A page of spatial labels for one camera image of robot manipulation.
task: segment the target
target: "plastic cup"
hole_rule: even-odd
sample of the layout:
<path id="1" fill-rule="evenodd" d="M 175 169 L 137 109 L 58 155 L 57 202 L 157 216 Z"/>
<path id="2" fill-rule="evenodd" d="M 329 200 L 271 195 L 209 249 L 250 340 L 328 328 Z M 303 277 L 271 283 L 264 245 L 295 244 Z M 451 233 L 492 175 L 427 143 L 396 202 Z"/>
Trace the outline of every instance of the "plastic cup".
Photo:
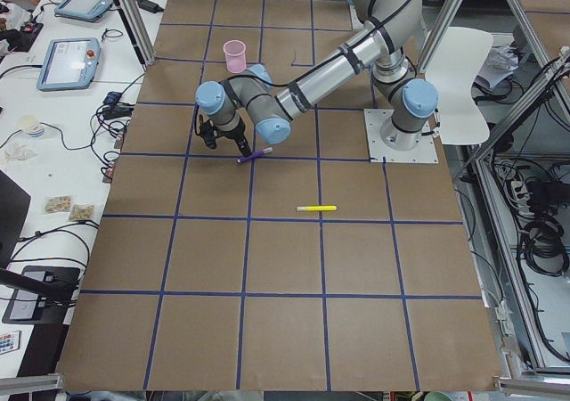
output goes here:
<path id="1" fill-rule="evenodd" d="M 26 114 L 18 121 L 18 127 L 34 138 L 38 138 L 44 134 L 44 126 L 40 123 L 36 116 L 33 114 Z"/>
<path id="2" fill-rule="evenodd" d="M 241 73 L 247 68 L 246 44 L 240 40 L 224 43 L 225 67 L 231 73 Z"/>

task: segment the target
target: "chair seat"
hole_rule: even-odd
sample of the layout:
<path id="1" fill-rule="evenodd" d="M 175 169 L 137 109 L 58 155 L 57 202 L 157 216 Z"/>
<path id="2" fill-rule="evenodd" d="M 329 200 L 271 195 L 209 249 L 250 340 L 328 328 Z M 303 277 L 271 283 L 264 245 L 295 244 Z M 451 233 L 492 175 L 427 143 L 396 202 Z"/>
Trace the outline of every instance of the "chair seat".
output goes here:
<path id="1" fill-rule="evenodd" d="M 478 29 L 449 27 L 426 69 L 426 80 L 439 93 L 440 136 L 443 144 L 479 144 L 489 127 L 471 97 L 471 87 L 483 66 L 493 36 Z"/>

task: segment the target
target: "black connector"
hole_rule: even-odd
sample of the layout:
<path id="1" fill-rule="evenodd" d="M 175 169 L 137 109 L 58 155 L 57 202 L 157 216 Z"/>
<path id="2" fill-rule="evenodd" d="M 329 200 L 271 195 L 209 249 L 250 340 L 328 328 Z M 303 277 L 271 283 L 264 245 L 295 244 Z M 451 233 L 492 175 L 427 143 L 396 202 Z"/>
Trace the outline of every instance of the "black connector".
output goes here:
<path id="1" fill-rule="evenodd" d="M 157 13 L 164 12 L 164 9 L 151 0 L 137 0 L 138 6 L 146 12 Z"/>

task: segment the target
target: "robotic arm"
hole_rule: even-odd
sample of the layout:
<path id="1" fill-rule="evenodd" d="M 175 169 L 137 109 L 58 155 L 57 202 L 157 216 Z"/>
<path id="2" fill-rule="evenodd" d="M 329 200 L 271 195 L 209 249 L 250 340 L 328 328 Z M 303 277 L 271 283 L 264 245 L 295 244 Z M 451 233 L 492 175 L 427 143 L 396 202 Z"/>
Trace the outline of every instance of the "robotic arm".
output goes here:
<path id="1" fill-rule="evenodd" d="M 281 143 L 290 134 L 291 121 L 372 63 L 372 81 L 395 109 L 381 128 L 382 137 L 396 150 L 416 145 L 437 105 L 435 88 L 414 78 L 402 51 L 419 23 L 421 0 L 348 1 L 354 2 L 363 30 L 277 95 L 269 94 L 271 79 L 261 64 L 199 86 L 196 103 L 209 117 L 205 122 L 200 116 L 199 135 L 208 147 L 215 149 L 216 139 L 225 136 L 244 156 L 251 154 L 239 108 L 245 108 L 266 143 Z"/>

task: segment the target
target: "computer monitor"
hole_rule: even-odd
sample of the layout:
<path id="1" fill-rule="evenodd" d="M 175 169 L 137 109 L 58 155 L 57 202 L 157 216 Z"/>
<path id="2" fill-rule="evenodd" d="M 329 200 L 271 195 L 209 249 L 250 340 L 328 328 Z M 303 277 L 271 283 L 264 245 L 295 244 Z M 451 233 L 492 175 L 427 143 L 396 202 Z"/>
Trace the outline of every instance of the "computer monitor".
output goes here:
<path id="1" fill-rule="evenodd" d="M 79 269 L 26 266 L 22 274 L 7 270 L 28 215 L 30 196 L 0 171 L 0 284 L 14 288 L 3 323 L 61 323 Z"/>

